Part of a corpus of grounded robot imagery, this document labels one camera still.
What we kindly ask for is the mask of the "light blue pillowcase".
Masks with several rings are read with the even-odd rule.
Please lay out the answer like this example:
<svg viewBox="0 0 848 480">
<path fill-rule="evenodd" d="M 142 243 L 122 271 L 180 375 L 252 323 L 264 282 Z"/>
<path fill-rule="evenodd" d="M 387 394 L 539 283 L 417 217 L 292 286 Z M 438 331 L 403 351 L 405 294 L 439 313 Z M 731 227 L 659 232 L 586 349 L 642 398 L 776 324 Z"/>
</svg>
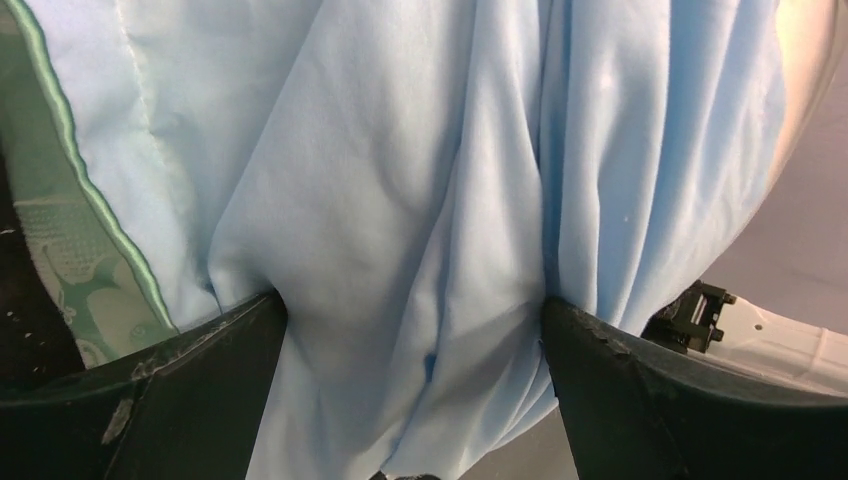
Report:
<svg viewBox="0 0 848 480">
<path fill-rule="evenodd" d="M 278 291 L 251 479 L 456 479 L 555 407 L 537 314 L 640 333 L 768 189 L 774 1 L 11 1 L 171 328 Z"/>
</svg>

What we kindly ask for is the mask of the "white pillow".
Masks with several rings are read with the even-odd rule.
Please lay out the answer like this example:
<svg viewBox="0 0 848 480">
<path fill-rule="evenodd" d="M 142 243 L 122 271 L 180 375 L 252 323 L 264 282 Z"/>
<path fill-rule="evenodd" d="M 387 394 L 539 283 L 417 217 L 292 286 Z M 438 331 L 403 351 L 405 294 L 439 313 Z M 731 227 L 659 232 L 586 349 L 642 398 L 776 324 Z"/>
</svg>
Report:
<svg viewBox="0 0 848 480">
<path fill-rule="evenodd" d="M 777 183 L 847 49 L 847 3 L 781 1 L 775 21 L 786 108 L 769 170 L 769 188 Z"/>
</svg>

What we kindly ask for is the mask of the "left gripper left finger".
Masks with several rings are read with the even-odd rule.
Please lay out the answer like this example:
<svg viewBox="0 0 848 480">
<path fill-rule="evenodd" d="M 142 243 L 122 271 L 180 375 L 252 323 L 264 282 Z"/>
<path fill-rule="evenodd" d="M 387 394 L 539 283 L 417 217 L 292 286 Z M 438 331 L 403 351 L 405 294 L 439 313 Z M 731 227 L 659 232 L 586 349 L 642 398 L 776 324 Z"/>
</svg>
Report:
<svg viewBox="0 0 848 480">
<path fill-rule="evenodd" d="M 188 332 L 1 392 L 5 479 L 242 479 L 287 323 L 259 295 Z"/>
</svg>

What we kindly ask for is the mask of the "green patterned satin pillowcase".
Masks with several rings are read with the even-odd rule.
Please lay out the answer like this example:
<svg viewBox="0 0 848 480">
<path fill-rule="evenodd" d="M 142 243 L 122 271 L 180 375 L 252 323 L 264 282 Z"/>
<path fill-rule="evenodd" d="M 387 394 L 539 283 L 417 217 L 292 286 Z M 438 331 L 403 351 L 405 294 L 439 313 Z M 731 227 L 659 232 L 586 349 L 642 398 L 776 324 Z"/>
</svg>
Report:
<svg viewBox="0 0 848 480">
<path fill-rule="evenodd" d="M 35 270 L 83 364 L 176 336 L 149 266 L 87 176 L 46 40 L 22 1 L 1 4 L 1 152 Z"/>
</svg>

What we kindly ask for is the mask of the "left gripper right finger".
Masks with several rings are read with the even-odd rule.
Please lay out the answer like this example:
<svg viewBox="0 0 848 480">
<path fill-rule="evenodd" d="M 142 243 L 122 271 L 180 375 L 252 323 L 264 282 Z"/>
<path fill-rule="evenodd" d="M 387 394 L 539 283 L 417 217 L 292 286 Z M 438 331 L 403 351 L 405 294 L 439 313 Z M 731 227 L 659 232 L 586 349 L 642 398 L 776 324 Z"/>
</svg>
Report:
<svg viewBox="0 0 848 480">
<path fill-rule="evenodd" d="M 542 344 L 582 479 L 843 479 L 847 402 L 711 366 L 558 297 Z"/>
</svg>

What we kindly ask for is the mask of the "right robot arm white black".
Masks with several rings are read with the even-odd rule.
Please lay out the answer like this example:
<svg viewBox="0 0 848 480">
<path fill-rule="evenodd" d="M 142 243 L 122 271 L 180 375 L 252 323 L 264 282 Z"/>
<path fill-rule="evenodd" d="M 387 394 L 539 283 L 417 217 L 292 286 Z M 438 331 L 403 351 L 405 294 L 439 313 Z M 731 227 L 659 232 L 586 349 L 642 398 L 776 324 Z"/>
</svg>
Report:
<svg viewBox="0 0 848 480">
<path fill-rule="evenodd" d="M 809 390 L 847 393 L 847 336 L 694 282 L 642 337 L 682 354 Z"/>
</svg>

